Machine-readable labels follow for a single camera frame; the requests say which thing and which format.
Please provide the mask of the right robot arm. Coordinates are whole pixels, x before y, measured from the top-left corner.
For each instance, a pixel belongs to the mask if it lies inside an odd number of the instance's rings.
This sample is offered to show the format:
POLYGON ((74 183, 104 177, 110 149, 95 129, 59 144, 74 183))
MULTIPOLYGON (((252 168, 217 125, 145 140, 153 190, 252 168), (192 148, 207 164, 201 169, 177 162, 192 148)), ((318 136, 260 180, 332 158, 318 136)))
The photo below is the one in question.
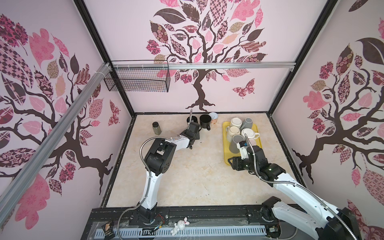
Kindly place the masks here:
POLYGON ((228 160, 236 171, 247 171, 293 200, 293 208, 277 197, 262 203, 261 217, 266 222, 281 220, 296 227, 315 240, 360 240, 362 238, 355 214, 348 208, 337 208, 298 183, 277 164, 269 163, 263 149, 251 145, 247 137, 232 143, 239 157, 228 160))

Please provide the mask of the aluminium rail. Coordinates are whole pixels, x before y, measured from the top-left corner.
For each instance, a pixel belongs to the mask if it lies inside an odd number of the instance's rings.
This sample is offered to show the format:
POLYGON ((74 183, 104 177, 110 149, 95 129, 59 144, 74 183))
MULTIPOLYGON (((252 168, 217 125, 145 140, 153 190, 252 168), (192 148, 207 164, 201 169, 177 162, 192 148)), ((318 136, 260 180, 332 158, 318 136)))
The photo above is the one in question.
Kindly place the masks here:
POLYGON ((194 63, 194 64, 145 64, 132 62, 113 62, 116 69, 120 68, 161 68, 169 70, 205 70, 205 69, 293 69, 295 62, 258 62, 258 63, 194 63))
POLYGON ((44 163, 49 159, 68 128, 79 115, 82 107, 87 103, 97 86, 104 80, 110 72, 111 64, 103 63, 91 77, 89 83, 83 88, 82 93, 71 104, 64 116, 53 128, 51 134, 37 148, 31 159, 24 165, 20 173, 6 188, 1 196, 1 224, 3 224, 12 210, 18 204, 20 198, 26 192, 36 175, 39 173, 44 163))

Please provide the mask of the grey mug rear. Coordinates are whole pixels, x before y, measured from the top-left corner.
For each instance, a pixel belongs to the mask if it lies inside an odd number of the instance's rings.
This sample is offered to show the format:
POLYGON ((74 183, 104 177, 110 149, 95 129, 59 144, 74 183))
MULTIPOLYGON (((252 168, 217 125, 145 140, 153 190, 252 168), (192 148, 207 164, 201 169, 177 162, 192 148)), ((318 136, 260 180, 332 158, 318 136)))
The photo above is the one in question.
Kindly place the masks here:
POLYGON ((248 117, 243 120, 240 130, 251 129, 252 127, 253 127, 253 119, 248 117))

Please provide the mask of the yellow plastic tray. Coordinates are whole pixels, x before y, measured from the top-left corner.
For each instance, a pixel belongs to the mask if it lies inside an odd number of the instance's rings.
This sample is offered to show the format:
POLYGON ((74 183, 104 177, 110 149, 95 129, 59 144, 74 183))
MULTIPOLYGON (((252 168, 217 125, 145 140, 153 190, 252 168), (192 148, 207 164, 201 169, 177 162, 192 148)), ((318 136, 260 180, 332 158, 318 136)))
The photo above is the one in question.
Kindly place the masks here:
MULTIPOLYGON (((228 166, 230 165, 229 162, 228 162, 228 159, 232 158, 232 157, 240 157, 241 154, 240 153, 237 153, 237 154, 234 154, 230 151, 229 147, 230 147, 230 142, 227 140, 227 127, 230 126, 230 122, 226 121, 226 122, 223 122, 222 124, 222 129, 223 129, 223 153, 224 153, 224 162, 225 164, 227 164, 228 166)), ((254 132, 258 133, 259 132, 259 129, 257 127, 256 124, 253 124, 252 128, 251 128, 254 132)), ((258 138, 255 140, 256 142, 256 145, 259 146, 260 148, 263 148, 262 146, 262 142, 261 142, 261 138, 258 138)))

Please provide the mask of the aluminium rail back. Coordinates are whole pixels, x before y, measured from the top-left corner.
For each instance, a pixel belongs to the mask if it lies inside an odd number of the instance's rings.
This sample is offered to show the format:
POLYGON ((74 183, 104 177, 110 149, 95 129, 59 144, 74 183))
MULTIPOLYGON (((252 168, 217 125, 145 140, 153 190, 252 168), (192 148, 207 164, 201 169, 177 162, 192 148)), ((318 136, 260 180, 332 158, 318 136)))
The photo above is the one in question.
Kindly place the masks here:
POLYGON ((120 68, 161 68, 169 70, 205 70, 205 69, 293 69, 295 62, 258 62, 258 63, 194 63, 194 64, 145 64, 132 62, 113 62, 116 69, 120 68))

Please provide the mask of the white mug rear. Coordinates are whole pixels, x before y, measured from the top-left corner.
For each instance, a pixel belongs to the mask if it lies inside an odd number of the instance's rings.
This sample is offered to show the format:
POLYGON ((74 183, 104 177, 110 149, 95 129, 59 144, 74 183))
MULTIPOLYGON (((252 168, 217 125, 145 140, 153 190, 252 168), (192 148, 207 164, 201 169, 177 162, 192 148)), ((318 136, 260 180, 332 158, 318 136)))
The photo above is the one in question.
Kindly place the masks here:
POLYGON ((240 129, 243 125, 243 121, 240 119, 240 118, 232 118, 231 121, 230 121, 230 126, 231 127, 237 127, 238 129, 240 129))

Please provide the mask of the cream mug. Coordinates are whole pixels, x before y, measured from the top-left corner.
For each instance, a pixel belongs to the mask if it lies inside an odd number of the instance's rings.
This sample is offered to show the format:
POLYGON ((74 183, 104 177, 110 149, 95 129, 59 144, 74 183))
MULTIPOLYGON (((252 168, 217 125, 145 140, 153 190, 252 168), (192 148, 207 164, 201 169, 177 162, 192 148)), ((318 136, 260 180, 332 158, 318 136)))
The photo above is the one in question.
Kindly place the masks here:
POLYGON ((227 141, 230 143, 232 142, 233 137, 235 135, 239 135, 241 132, 240 129, 236 126, 227 126, 226 131, 227 131, 226 138, 227 138, 227 141))

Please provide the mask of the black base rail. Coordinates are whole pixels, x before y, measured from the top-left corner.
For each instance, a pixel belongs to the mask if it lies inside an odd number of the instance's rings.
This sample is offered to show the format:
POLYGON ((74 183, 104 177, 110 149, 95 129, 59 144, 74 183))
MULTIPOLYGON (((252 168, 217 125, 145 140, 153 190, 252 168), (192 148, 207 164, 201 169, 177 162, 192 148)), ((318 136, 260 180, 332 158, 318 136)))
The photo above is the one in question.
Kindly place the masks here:
MULTIPOLYGON (((284 221, 266 222, 261 217, 261 205, 243 206, 192 206, 192 207, 158 207, 153 224, 145 225, 139 220, 137 211, 127 212, 119 220, 123 208, 98 208, 91 211, 90 217, 82 234, 83 240, 120 240, 120 229, 153 228, 154 231, 166 227, 174 228, 174 224, 185 217, 190 222, 186 227, 216 226, 264 226, 266 236, 243 236, 277 238, 281 233, 279 224, 284 221)), ((123 239, 123 240, 176 240, 162 239, 123 239)))

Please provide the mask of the all black mug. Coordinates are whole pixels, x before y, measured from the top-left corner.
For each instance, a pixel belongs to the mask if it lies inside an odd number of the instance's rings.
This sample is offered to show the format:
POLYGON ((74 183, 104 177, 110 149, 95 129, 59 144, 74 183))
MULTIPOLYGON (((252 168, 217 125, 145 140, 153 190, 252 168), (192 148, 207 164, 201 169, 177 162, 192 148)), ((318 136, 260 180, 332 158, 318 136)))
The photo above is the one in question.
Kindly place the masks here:
POLYGON ((200 120, 200 125, 201 125, 202 129, 206 129, 208 131, 211 130, 212 118, 210 115, 208 115, 208 114, 201 115, 199 117, 199 120, 200 120))

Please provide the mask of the grey mug front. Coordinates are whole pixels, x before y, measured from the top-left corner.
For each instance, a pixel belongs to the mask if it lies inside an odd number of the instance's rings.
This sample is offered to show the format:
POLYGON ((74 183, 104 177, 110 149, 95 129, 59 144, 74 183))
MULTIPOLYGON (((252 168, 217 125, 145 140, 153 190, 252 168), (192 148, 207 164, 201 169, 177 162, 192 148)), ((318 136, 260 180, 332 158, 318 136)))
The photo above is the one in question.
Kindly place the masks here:
POLYGON ((238 154, 240 152, 240 149, 239 149, 239 143, 244 141, 244 137, 241 136, 241 135, 234 135, 232 137, 232 141, 230 143, 230 146, 229 146, 229 150, 231 153, 233 154, 238 154))

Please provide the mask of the black mug white base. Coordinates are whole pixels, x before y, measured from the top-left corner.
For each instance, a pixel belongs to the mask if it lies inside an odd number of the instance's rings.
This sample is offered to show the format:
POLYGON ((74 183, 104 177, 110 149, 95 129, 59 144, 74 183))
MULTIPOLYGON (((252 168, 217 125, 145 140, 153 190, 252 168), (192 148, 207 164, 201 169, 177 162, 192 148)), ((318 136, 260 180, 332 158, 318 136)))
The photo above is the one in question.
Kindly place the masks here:
POLYGON ((187 124, 189 124, 189 123, 191 123, 191 122, 197 124, 197 123, 198 123, 198 118, 197 118, 196 116, 188 117, 188 118, 187 118, 187 124))

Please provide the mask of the aluminium rail left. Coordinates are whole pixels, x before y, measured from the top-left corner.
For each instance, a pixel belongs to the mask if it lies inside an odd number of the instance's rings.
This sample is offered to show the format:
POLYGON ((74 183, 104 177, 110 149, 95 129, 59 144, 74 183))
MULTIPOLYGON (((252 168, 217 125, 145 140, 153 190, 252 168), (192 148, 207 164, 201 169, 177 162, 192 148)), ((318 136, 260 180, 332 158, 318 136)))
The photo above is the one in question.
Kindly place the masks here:
POLYGON ((71 104, 64 116, 53 128, 51 134, 37 148, 31 159, 24 165, 20 173, 6 188, 1 196, 1 224, 3 224, 12 210, 18 204, 20 198, 26 192, 36 175, 39 173, 44 163, 49 159, 68 128, 79 115, 82 107, 87 103, 97 86, 104 80, 110 72, 111 64, 103 63, 91 77, 89 83, 83 88, 82 93, 71 104))

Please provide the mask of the white ribbed mug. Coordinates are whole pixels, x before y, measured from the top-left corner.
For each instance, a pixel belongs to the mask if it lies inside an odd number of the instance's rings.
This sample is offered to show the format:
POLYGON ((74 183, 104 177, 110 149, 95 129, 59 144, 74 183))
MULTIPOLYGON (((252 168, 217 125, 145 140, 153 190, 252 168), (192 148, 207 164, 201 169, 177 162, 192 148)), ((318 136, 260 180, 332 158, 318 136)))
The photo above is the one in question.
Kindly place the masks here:
POLYGON ((252 129, 249 129, 249 128, 244 128, 241 131, 241 135, 244 138, 248 138, 250 140, 256 140, 256 139, 258 139, 260 137, 260 133, 257 133, 255 131, 253 131, 252 129))

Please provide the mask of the grey mug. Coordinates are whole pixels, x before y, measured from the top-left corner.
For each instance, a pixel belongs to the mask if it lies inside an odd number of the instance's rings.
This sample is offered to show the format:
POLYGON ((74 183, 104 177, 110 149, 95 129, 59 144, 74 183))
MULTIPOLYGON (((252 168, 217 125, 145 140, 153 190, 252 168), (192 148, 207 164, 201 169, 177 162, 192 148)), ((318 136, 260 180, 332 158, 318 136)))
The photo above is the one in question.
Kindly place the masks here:
POLYGON ((240 149, 239 149, 239 143, 244 141, 244 137, 241 136, 241 135, 234 135, 232 137, 232 141, 230 143, 230 146, 229 146, 229 150, 231 153, 233 154, 238 154, 240 152, 240 149))
POLYGON ((248 117, 243 120, 240 130, 251 129, 252 127, 253 127, 253 119, 248 117))

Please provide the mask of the pink mug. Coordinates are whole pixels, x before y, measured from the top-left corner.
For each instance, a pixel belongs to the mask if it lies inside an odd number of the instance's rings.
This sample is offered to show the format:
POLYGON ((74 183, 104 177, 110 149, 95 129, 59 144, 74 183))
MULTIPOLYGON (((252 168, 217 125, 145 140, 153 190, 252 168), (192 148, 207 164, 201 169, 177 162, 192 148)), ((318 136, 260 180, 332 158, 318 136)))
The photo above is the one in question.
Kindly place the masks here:
POLYGON ((257 142, 254 139, 248 139, 251 146, 256 146, 257 142))

